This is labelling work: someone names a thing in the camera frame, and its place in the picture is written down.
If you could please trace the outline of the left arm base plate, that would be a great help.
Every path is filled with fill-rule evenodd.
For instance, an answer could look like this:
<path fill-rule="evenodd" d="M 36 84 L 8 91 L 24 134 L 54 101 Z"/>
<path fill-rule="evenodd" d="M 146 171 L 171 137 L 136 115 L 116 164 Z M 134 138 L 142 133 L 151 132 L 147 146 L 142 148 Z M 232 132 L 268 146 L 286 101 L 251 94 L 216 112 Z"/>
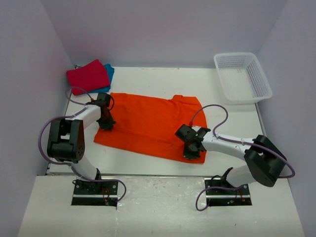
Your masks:
<path fill-rule="evenodd" d="M 72 206 L 112 206 L 118 204 L 118 182 L 73 181 Z"/>

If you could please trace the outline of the orange t shirt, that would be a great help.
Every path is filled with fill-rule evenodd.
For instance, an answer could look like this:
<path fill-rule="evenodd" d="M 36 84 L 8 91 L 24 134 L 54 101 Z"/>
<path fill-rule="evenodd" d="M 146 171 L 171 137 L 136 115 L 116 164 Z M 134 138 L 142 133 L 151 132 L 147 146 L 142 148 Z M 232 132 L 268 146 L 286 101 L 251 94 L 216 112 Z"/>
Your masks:
<path fill-rule="evenodd" d="M 127 93 L 112 93 L 111 115 L 116 122 L 111 131 L 99 129 L 94 142 L 112 148 L 165 158 L 203 164 L 206 153 L 195 160 L 183 156 L 184 143 L 176 137 L 183 124 L 207 127 L 200 101 L 196 97 L 174 95 L 162 99 Z"/>

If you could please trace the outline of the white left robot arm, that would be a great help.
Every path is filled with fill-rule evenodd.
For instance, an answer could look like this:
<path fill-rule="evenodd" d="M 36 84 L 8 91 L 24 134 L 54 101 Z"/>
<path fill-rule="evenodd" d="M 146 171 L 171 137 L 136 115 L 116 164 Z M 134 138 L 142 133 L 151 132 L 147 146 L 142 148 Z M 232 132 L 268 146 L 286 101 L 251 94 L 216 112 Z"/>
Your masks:
<path fill-rule="evenodd" d="M 55 165 L 66 165 L 92 194 L 102 190 L 103 182 L 98 168 L 85 155 L 84 130 L 94 122 L 103 131 L 111 131 L 115 121 L 111 115 L 114 98 L 107 93 L 98 93 L 96 99 L 84 104 L 82 110 L 71 116 L 54 118 L 50 125 L 46 147 L 46 160 Z"/>

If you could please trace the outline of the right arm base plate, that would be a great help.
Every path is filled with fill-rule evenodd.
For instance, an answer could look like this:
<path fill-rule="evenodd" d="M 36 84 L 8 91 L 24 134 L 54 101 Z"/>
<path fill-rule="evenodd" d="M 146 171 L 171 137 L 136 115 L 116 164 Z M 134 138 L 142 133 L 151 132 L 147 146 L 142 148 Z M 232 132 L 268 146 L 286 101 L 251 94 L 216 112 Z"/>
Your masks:
<path fill-rule="evenodd" d="M 209 207 L 212 206 L 251 206 L 251 196 L 248 185 L 243 185 L 239 190 L 207 190 L 206 203 Z"/>

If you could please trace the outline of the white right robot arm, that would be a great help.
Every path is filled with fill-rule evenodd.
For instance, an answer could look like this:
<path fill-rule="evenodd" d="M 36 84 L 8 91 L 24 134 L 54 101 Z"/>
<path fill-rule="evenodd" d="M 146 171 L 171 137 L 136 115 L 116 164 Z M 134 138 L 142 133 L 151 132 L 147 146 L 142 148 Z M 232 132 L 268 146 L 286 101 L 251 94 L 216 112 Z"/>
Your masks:
<path fill-rule="evenodd" d="M 184 143 L 183 156 L 196 160 L 203 152 L 218 152 L 236 157 L 245 162 L 244 166 L 231 167 L 222 175 L 220 188 L 226 194 L 238 187 L 258 182 L 273 187 L 280 178 L 286 158 L 265 136 L 255 139 L 222 138 L 211 129 L 182 125 L 175 135 Z"/>

